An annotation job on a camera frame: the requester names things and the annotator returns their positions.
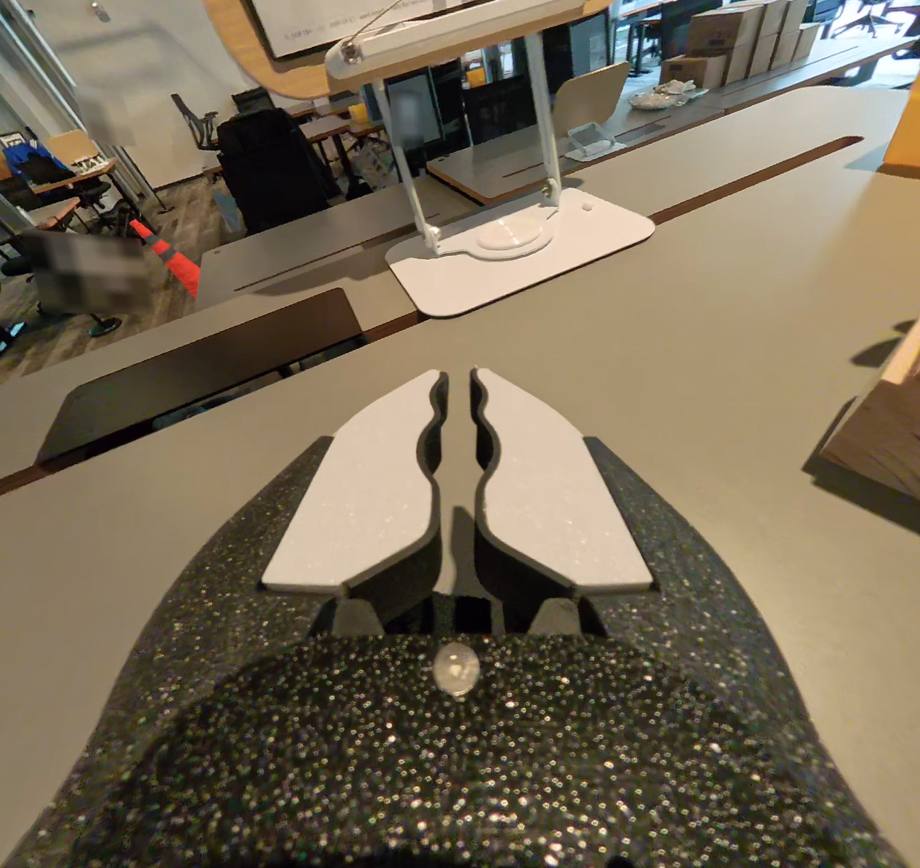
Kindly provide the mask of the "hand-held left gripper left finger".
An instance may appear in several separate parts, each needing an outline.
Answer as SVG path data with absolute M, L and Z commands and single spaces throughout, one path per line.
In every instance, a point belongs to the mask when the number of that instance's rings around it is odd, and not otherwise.
M 345 594 L 419 547 L 440 520 L 426 438 L 443 422 L 446 373 L 430 369 L 339 427 L 265 568 L 277 592 Z

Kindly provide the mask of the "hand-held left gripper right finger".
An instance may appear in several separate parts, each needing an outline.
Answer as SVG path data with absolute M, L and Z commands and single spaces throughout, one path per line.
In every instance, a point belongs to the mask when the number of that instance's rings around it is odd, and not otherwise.
M 540 586 L 583 595 L 646 591 L 653 575 L 586 439 L 555 408 L 488 368 L 470 373 L 477 527 Z

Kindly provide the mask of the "large wooden cube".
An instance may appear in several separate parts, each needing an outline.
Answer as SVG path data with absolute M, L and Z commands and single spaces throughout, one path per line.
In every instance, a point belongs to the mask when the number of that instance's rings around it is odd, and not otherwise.
M 831 425 L 817 457 L 899 497 L 919 498 L 919 320 L 899 325 L 865 391 Z

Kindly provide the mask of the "white lamp stand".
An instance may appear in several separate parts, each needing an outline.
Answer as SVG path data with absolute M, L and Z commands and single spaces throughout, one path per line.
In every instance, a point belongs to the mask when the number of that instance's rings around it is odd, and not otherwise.
M 565 187 L 546 80 L 543 20 L 572 18 L 586 0 L 396 0 L 328 49 L 331 79 L 370 84 L 408 196 L 417 234 L 385 255 L 418 311 L 453 318 L 650 238 L 650 218 Z M 439 228 L 425 217 L 383 77 L 450 49 L 483 45 L 490 32 L 523 36 L 546 180 L 538 192 Z

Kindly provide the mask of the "orange traffic cone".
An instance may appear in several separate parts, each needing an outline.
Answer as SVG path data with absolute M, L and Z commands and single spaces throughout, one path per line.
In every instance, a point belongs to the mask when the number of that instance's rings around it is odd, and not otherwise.
M 138 236 L 142 243 L 151 249 L 175 276 L 181 285 L 188 291 L 192 299 L 197 299 L 201 279 L 201 267 L 191 261 L 186 255 L 179 252 L 173 245 L 155 234 L 144 222 L 139 219 L 129 221 L 131 230 Z

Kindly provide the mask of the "black padded chair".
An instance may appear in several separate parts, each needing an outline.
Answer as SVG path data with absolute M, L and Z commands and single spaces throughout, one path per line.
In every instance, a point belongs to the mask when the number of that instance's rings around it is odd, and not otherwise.
M 248 235 L 328 209 L 340 195 L 329 167 L 281 108 L 224 120 L 216 138 L 224 183 Z

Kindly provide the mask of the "small board on clear stand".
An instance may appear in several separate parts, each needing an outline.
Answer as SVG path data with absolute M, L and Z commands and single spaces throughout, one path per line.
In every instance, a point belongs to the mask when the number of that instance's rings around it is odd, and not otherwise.
M 552 110 L 558 149 L 578 163 L 625 149 L 607 126 L 624 91 L 631 64 L 624 60 L 565 81 Z

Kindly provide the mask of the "clear plastic bags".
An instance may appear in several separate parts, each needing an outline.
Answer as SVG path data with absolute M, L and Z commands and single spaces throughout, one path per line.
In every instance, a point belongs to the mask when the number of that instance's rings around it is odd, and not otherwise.
M 647 92 L 638 92 L 629 99 L 633 110 L 660 112 L 681 107 L 708 93 L 707 88 L 697 86 L 693 80 L 669 80 L 653 86 Z

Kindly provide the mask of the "blue cloth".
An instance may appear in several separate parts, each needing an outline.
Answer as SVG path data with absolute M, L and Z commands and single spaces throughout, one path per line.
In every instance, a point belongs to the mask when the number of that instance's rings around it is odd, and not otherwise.
M 73 177 L 71 170 L 52 153 L 29 142 L 21 142 L 4 149 L 11 172 L 35 186 L 54 184 Z

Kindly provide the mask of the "wood-framed instruction poster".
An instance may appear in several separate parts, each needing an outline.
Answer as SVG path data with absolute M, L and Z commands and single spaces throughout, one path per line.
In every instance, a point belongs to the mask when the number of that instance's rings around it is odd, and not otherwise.
M 314 99 L 570 23 L 614 0 L 202 0 L 255 82 Z

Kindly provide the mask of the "stack of cardboard boxes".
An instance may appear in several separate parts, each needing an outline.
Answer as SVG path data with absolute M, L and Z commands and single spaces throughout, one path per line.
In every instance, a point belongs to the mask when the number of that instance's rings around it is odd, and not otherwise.
M 674 94 L 712 90 L 810 56 L 819 23 L 811 0 L 747 0 L 697 12 L 665 49 L 660 83 Z

